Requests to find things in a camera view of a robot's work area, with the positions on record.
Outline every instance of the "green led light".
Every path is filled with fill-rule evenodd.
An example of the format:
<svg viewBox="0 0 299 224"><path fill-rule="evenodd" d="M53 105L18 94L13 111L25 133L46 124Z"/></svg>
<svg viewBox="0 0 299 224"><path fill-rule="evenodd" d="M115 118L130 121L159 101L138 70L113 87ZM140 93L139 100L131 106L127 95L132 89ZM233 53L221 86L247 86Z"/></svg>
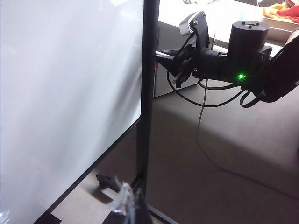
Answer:
<svg viewBox="0 0 299 224"><path fill-rule="evenodd" d="M243 73L240 73L238 76L237 76L238 80L239 81L242 81L246 78L246 75L244 75Z"/></svg>

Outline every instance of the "desk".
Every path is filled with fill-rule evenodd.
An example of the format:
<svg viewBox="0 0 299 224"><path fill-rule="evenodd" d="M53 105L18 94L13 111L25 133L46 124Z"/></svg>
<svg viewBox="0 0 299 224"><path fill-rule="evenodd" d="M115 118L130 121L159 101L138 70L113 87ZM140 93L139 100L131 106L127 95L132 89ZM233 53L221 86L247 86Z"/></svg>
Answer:
<svg viewBox="0 0 299 224"><path fill-rule="evenodd" d="M226 52L228 47L231 26L240 17L243 17L245 20L252 20L254 15L258 14L258 20L264 20L261 7L257 9L256 6L233 0L223 0L213 4L202 5L185 4L182 0L160 0L158 51L181 47L186 37L180 35L179 24L185 17L197 11L205 11L210 38L213 38L216 33L214 50L223 52ZM273 47L271 56L276 55L284 44L285 40L268 39L266 42L266 45ZM182 87L196 84L197 81L198 79L190 77ZM172 89L166 80L166 69L159 66L156 70L154 96L158 97L171 91Z"/></svg>

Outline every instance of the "floor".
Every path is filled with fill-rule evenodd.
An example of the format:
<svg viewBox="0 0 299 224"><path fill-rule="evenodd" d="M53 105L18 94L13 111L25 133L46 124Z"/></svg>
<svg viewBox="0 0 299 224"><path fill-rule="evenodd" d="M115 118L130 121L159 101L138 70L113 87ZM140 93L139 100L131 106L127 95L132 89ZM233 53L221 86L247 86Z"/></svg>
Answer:
<svg viewBox="0 0 299 224"><path fill-rule="evenodd" d="M160 125L167 114L158 112L155 103L146 195L151 206L180 224L299 223L298 200L216 168L198 150L195 130L184 130L180 121ZM182 131L190 132L190 138L180 139ZM105 219L113 193L99 190L96 174L131 182L135 137L133 129L54 210L62 224L98 224Z"/></svg>

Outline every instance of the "clear plastic object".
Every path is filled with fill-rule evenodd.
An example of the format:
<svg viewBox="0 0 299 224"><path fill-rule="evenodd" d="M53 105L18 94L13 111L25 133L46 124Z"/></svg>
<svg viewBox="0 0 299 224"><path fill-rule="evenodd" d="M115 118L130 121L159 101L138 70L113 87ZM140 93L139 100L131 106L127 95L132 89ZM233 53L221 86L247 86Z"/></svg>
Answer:
<svg viewBox="0 0 299 224"><path fill-rule="evenodd" d="M128 183L120 184L116 180L117 184L120 186L117 197L112 201L112 212L119 213L126 216L123 224L134 224L135 223L135 198L132 188Z"/></svg>
<svg viewBox="0 0 299 224"><path fill-rule="evenodd" d="M10 220L9 211L4 211L0 213L0 223L1 224L8 224Z"/></svg>

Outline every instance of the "wire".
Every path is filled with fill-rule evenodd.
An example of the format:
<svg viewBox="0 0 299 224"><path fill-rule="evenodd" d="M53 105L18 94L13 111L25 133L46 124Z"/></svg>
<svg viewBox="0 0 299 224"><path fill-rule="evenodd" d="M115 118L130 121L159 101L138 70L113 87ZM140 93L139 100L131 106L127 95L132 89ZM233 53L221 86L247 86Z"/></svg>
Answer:
<svg viewBox="0 0 299 224"><path fill-rule="evenodd" d="M268 66L270 65L270 64L272 64L277 58L278 58L278 56L280 56L282 53L283 53L283 51L285 50L285 48L283 47L282 49L280 49L279 50L279 52L271 59L271 60L269 60L267 63L266 63L266 65L265 65L265 70L268 68Z"/></svg>
<svg viewBox="0 0 299 224"><path fill-rule="evenodd" d="M216 38L216 33L217 33L217 30L218 30L220 24L221 24L221 23L218 24L218 26L217 26L217 28L216 28L216 30L215 30L215 33L214 33L214 36L213 36L212 45L211 45L211 50L213 50L213 48L214 48L214 45L215 45L215 38Z"/></svg>
<svg viewBox="0 0 299 224"><path fill-rule="evenodd" d="M204 100L203 100L203 107L201 108L201 110L200 110L200 115L199 115L199 120L198 120L198 124L197 124L197 129L196 129L196 144L197 144L197 146L198 146L198 148L200 149L200 151L203 153L203 155L214 165L214 166L216 166L220 171L223 171L223 172L227 172L227 173L229 173L229 174L232 174L232 175L235 175L235 176L237 176L237 177L240 177L240 178L243 178L243 179L246 179L246 180L249 180L249 181L252 181L252 182L254 182L254 183L257 183L257 184L261 184L261 185L263 185L264 187L267 187L267 188L269 188L269 189L271 189L271 190L273 190L273 191L275 191L275 192L278 192L278 193L280 193L280 194L283 194L283 195L285 195L285 196L287 196L287 197L290 197L290 198L292 198L292 199L294 199L294 200L299 200L299 198L298 197L296 197L296 196L292 196L292 195L289 195L289 194L287 194L287 193L285 193L285 192L283 192L283 191L280 191L280 190L278 190L278 189L275 189L275 188L273 188L273 187L270 187L270 186L268 186L268 185L266 185L266 184L264 184L264 183L261 183L261 182L259 182L259 181L257 181L257 180L254 180L254 179L252 179L252 178L250 178L250 177L247 177L247 176L244 176L244 175L241 175L241 174L239 174L239 173L236 173L236 172L234 172L234 171L230 171L230 170L228 170L228 169L225 169L225 168L223 168L223 167L221 167L221 166L219 166L216 162L214 162L213 161L213 159L202 149L202 147L200 146L200 143L199 143L199 137L200 137L200 135L199 135L199 127L200 127L200 122L201 122L201 118L202 118L202 115L203 115L203 111L204 111L204 109L205 109L205 104L206 104L206 92L207 92L207 89L205 89L205 93L204 93Z"/></svg>
<svg viewBox="0 0 299 224"><path fill-rule="evenodd" d="M202 87L206 90L228 90L228 89L231 89L231 88L234 88L234 87L238 86L236 84L230 84L230 85L220 86L220 87L211 87L211 86L203 85L201 83L202 80L204 80L204 78L202 78L198 81L198 85L200 85L200 87Z"/></svg>
<svg viewBox="0 0 299 224"><path fill-rule="evenodd" d="M245 90L241 90L241 91L238 92L236 95L234 95L231 99L229 99L229 100L227 100L227 101L225 101L225 102L223 102L223 103L221 103L221 104L216 104L216 105L203 105L203 104L199 104L199 103L197 103L197 102L194 102L194 101L190 100L189 98L187 98L187 97L185 97L184 95L182 95L179 91L177 91L177 90L173 87L173 85L171 84L171 81L170 81L170 79L169 79L169 71L167 71L167 75L166 75L166 77L167 77L168 84L170 85L170 87L172 88L172 90L173 90L176 94L178 94L181 98L187 100L188 102L190 102L190 103L192 103L192 104L194 104L194 105L197 105L197 106L202 106L202 107L218 107L218 106L223 106L223 105L225 105L225 104L230 103L230 102L233 101L234 99L236 99L238 96L240 96L240 95L245 91Z"/></svg>
<svg viewBox="0 0 299 224"><path fill-rule="evenodd" d="M173 60L175 60L175 58L179 55L179 53L182 52L182 50L184 49L184 47L186 46L186 44L189 42L189 40L194 36L194 34L190 34L189 37L187 38L187 40L184 42L184 44L182 45L182 47L180 48L180 50L178 50L177 54L174 56Z"/></svg>
<svg viewBox="0 0 299 224"><path fill-rule="evenodd" d="M250 94L251 92L248 91L246 92L240 99L240 105L244 108L249 108L253 105L255 105L256 103L258 103L264 96L265 96L265 91L263 90L256 98L254 98L253 100L251 100L249 103L243 104L244 100L246 99L246 97Z"/></svg>

